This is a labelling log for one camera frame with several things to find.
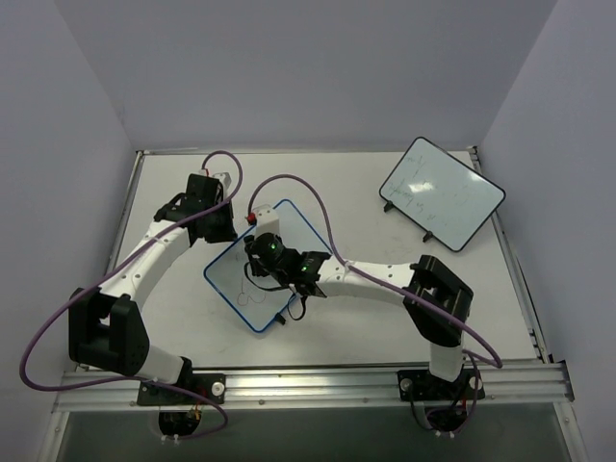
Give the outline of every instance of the white table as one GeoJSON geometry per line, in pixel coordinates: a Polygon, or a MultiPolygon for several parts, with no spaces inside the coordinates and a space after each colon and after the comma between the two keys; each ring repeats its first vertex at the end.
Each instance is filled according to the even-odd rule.
{"type": "MultiPolygon", "coordinates": [[[[536,358],[518,299],[488,220],[466,248],[453,253],[436,241],[424,244],[424,231],[398,211],[383,213],[378,188],[402,153],[242,154],[244,184],[233,201],[236,231],[242,234],[247,201],[264,179],[289,172],[309,181],[331,216],[334,238],[349,259],[376,263],[417,261],[432,254],[475,292],[468,325],[485,337],[503,359],[536,358]]],[[[471,164],[466,152],[455,156],[471,164]]],[[[144,158],[119,256],[126,257],[145,233],[155,212],[186,187],[203,155],[156,154],[144,158]]],[[[223,157],[208,165],[229,171],[223,157]]],[[[322,236],[323,219],[312,195],[299,184],[268,185],[255,205],[290,198],[322,236]]],[[[152,345],[187,356],[197,367],[292,367],[428,361],[428,343],[405,310],[356,298],[308,300],[302,321],[275,323],[253,333],[203,277],[203,269],[228,244],[198,242],[169,269],[142,310],[152,345]]],[[[466,337],[466,346],[484,353],[466,337]]]]}

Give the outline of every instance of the gray wall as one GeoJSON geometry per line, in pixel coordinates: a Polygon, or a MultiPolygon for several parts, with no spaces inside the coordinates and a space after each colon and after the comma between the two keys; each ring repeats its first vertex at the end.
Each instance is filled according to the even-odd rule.
{"type": "Polygon", "coordinates": [[[477,144],[554,0],[57,0],[137,148],[477,144]]]}
{"type": "MultiPolygon", "coordinates": [[[[0,2],[0,63],[0,446],[22,462],[37,456],[54,396],[21,384],[21,352],[103,272],[134,151],[53,2],[0,2]]],[[[44,383],[66,364],[59,324],[31,363],[44,383]]]]}
{"type": "Polygon", "coordinates": [[[614,460],[616,3],[560,0],[482,145],[594,461],[614,460]]]}

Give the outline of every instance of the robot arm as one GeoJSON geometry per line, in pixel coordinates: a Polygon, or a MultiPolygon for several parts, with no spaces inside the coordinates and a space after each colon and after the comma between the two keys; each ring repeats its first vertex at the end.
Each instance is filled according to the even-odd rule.
{"type": "MultiPolygon", "coordinates": [[[[357,296],[403,307],[424,338],[430,342],[430,372],[454,381],[462,369],[462,332],[441,317],[396,292],[348,270],[327,252],[298,252],[282,243],[276,212],[255,211],[254,236],[244,238],[245,250],[254,276],[271,275],[281,286],[302,296],[357,296]]],[[[354,267],[414,295],[466,321],[473,291],[442,262],[423,255],[418,263],[379,265],[348,262],[354,267]]]]}
{"type": "Polygon", "coordinates": [[[219,204],[230,183],[228,173],[210,177],[201,170],[190,175],[186,192],[156,213],[133,252],[150,240],[155,243],[132,265],[69,308],[68,344],[73,361],[186,388],[192,379],[191,361],[150,344],[141,308],[167,269],[197,239],[211,244],[237,239],[231,204],[157,238],[174,223],[219,204]]]}

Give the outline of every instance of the screw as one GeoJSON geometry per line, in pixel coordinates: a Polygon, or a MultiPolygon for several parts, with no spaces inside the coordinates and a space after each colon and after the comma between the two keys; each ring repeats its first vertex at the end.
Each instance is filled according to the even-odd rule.
{"type": "Polygon", "coordinates": [[[224,393],[224,384],[222,382],[215,382],[212,385],[212,395],[220,397],[224,393]]]}
{"type": "Polygon", "coordinates": [[[471,377],[471,378],[469,379],[469,387],[471,387],[473,390],[475,390],[475,389],[477,389],[477,390],[481,390],[481,389],[483,388],[483,382],[481,381],[481,379],[479,379],[479,380],[476,382],[476,385],[475,385],[475,378],[474,378],[474,377],[471,377]]]}
{"type": "Polygon", "coordinates": [[[413,380],[411,380],[410,378],[403,378],[400,381],[400,389],[403,392],[408,392],[409,389],[411,388],[411,385],[413,385],[413,380]]]}

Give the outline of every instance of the small whiteboard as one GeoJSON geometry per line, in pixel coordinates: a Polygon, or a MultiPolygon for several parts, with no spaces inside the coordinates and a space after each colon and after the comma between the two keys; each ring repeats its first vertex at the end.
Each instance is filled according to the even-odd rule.
{"type": "Polygon", "coordinates": [[[379,194],[454,252],[505,198],[501,188],[425,138],[413,141],[379,194]]]}
{"type": "MultiPolygon", "coordinates": [[[[273,208],[278,214],[280,237],[286,247],[296,248],[300,253],[307,250],[331,252],[293,202],[284,199],[273,208]]],[[[254,226],[248,228],[234,243],[224,249],[206,267],[203,275],[224,301],[240,315],[240,318],[253,331],[260,333],[274,322],[278,313],[295,302],[295,295],[291,290],[262,291],[246,280],[244,265],[248,262],[248,256],[244,251],[244,237],[251,234],[254,234],[254,226]]],[[[253,276],[252,280],[261,287],[279,286],[271,276],[253,276]]],[[[299,316],[301,308],[296,310],[297,313],[292,311],[294,317],[299,316]]]]}

